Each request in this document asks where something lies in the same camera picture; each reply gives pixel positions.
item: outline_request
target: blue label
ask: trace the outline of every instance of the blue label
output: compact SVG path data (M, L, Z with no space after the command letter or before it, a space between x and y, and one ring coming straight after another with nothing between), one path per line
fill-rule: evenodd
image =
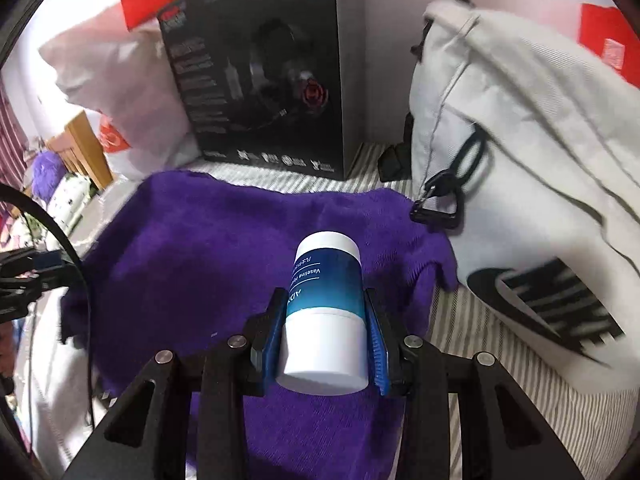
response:
M321 248L296 260L287 316L316 306L347 310L364 320L362 270L356 258L338 249Z

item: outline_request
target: black cable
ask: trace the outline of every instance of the black cable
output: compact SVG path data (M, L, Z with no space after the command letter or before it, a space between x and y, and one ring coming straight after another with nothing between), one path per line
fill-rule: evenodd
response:
M58 241L62 249L64 249L67 256L69 257L69 259L71 259L71 262L76 266L76 269L78 270L78 275L80 276L80 280L84 285L87 296L87 396L89 401L88 409L91 428L92 430L95 430L94 404L92 402L92 363L94 360L94 352L91 344L93 328L93 293L86 278L82 260L78 256L78 253L76 253L76 249L69 241L69 238L66 237L64 231L60 228L56 221L31 198L24 195L17 189L14 189L13 187L0 183L0 201L13 204L21 212L28 213L36 220L38 220L54 236L54 238Z
M33 458L33 401L31 400L31 391L33 389L33 340L36 335L36 319L38 304L33 304L33 313L31 314L31 335L29 341L29 388L27 389L27 402L29 403L29 458Z
M27 215L20 212L20 216L22 220L27 225L27 229L29 230L29 236L31 237L31 247L36 248L36 240L33 236L33 230L31 229L31 225L27 220ZM29 387L27 388L27 403L29 407L27 408L29 413L29 459L33 458L33 401L32 401L32 389L33 389L33 339L36 334L36 312L38 310L38 304L33 303L33 311L31 313L31 335L29 338L29 371L27 372L27 380L29 381Z

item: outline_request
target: metal screw head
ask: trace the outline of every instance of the metal screw head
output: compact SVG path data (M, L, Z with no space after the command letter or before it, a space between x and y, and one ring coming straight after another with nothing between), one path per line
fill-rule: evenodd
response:
M489 352L480 352L476 359L482 366L493 366L495 364L495 357Z
M242 348L246 345L246 338L243 335L233 335L226 342L231 348Z
M417 335L408 335L404 338L404 344L409 348L420 348L422 346L422 338Z
M174 358L174 353L170 350L161 350L156 354L156 363L164 365L171 362Z

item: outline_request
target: white backpack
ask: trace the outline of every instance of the white backpack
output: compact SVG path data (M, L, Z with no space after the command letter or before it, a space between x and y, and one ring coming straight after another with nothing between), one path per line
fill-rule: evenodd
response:
M460 282L576 389L638 386L640 92L512 14L424 17L414 218L450 229Z

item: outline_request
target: black clip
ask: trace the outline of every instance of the black clip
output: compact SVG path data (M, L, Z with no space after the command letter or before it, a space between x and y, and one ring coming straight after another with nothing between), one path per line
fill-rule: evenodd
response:
M429 225L436 229L451 231L460 227L465 215L465 193L462 187L471 179L478 169L482 156L486 151L486 141L488 134L479 124L474 124L474 132L464 142L458 154L448 169L436 173L424 184L424 196L414 202L409 218L418 224ZM478 145L478 152L467 168L465 173L458 177L458 171L462 161L471 152L471 149ZM453 195L456 201L456 210L453 213L425 209L424 203L428 199Z
M465 197L458 178L450 170L443 170L432 176L424 184L425 195L414 203L409 218L418 224L426 224L436 229L456 229L462 222L465 211ZM424 203L434 197L452 194L456 200L456 210L453 213L425 209Z

